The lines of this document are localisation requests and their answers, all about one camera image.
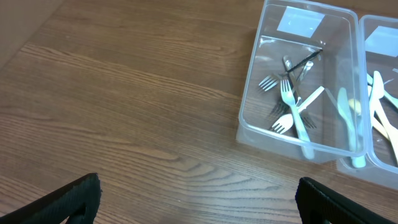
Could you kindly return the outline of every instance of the blank label sticker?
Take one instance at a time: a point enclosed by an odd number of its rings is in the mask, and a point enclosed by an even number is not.
[[[287,6],[278,31],[311,38],[324,16],[319,12]]]
[[[398,56],[398,29],[379,26],[366,39],[365,49],[391,57]]]

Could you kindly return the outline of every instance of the transparent box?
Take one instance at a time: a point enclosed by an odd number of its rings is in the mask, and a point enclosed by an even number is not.
[[[295,159],[303,156],[302,147],[314,150],[312,162],[322,163],[346,156],[363,156],[367,152],[369,118],[352,111],[354,128],[348,131],[338,112],[338,93],[345,89],[346,99],[368,107],[366,77],[362,77],[358,47],[358,17],[343,9],[310,1],[268,0],[264,3],[249,65],[246,86],[239,112],[239,142]],[[305,100],[320,86],[325,91],[305,110],[317,128],[307,128],[309,141],[297,138],[294,126],[284,134],[270,131],[278,119],[271,112],[280,100],[280,86],[265,92],[260,82],[268,75],[285,72],[282,58],[290,56],[296,65],[311,53],[323,51],[312,59],[313,67],[298,86]]]
[[[379,71],[384,89],[398,97],[398,19],[366,15],[359,22],[360,44],[364,52],[364,74]],[[389,122],[398,127],[398,109],[386,97],[380,100]],[[349,158],[337,162],[339,171],[398,190],[397,159],[388,139],[373,129],[372,148],[366,155],[366,167],[355,169]]]

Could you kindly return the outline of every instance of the wooden surface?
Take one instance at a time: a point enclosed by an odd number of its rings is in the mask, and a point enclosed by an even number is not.
[[[0,68],[51,16],[63,0],[0,1]]]
[[[0,72],[0,215],[97,172],[96,223],[300,223],[303,176],[398,222],[397,191],[235,141],[262,4],[65,0]]]

